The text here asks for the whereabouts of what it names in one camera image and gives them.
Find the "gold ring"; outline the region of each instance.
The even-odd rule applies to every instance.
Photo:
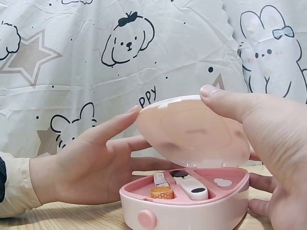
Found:
[[[170,186],[155,187],[150,190],[150,197],[154,199],[174,199],[174,192]]]

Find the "white cloth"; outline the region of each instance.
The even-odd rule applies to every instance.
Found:
[[[307,1],[223,0],[250,92],[307,102]]]
[[[15,157],[205,84],[247,92],[220,0],[0,0],[0,16],[0,150]]]

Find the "box lid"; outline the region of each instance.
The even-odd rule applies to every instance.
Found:
[[[183,167],[237,167],[249,159],[242,125],[214,113],[199,95],[155,102],[140,111],[136,124],[153,148]]]

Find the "round button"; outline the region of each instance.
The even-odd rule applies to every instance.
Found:
[[[157,225],[157,217],[152,211],[148,209],[144,209],[139,212],[138,221],[143,228],[148,230],[154,229]]]

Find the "beige sleeve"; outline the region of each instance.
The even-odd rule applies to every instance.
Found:
[[[7,181],[5,197],[0,203],[0,218],[14,217],[42,206],[30,180],[29,158],[14,158],[9,153],[0,152],[5,162]]]

